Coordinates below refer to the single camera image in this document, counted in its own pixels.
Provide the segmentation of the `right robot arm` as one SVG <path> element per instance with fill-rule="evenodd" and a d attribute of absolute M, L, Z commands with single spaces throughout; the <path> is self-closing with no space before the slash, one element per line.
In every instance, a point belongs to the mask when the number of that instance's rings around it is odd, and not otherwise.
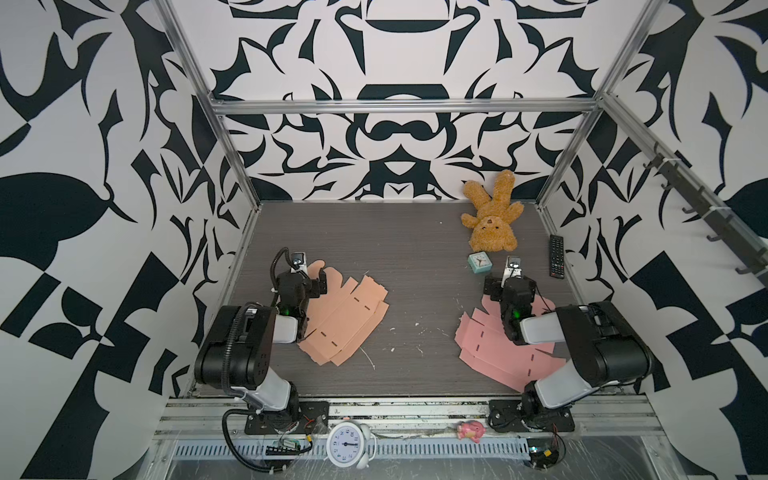
<path fill-rule="evenodd" d="M 519 400 L 489 403 L 487 422 L 498 433 L 573 432 L 573 404 L 604 387 L 638 383 L 654 368 L 650 349 L 611 302 L 556 307 L 535 316 L 537 292 L 536 282 L 525 276 L 484 280 L 484 293 L 500 305 L 508 340 L 517 346 L 563 343 L 570 354 L 562 367 L 528 382 Z"/>

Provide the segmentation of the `orange cardboard box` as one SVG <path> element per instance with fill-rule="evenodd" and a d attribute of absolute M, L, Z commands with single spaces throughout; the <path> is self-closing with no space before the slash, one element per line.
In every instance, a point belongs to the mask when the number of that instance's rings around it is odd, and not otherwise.
<path fill-rule="evenodd" d="M 308 273 L 313 280 L 324 274 L 327 292 L 309 302 L 306 334 L 298 347 L 319 365 L 340 366 L 382 322 L 388 290 L 369 276 L 345 279 L 322 260 L 310 264 Z"/>

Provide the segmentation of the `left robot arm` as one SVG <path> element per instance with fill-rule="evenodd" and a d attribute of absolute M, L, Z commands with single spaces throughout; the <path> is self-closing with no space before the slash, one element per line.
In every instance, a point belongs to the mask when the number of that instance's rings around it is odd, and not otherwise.
<path fill-rule="evenodd" d="M 287 247 L 273 258 L 269 279 L 270 304 L 248 301 L 219 309 L 195 359 L 194 378 L 244 404 L 222 414 L 224 442 L 245 468 L 275 475 L 285 472 L 295 457 L 312 450 L 311 432 L 305 432 L 304 445 L 278 444 L 265 450 L 267 455 L 286 455 L 286 460 L 254 461 L 236 447 L 229 419 L 253 417 L 278 434 L 293 431 L 304 419 L 297 387 L 270 366 L 272 346 L 305 338 L 310 301 L 328 293 L 328 280 L 323 262 L 309 264 L 305 253 Z"/>

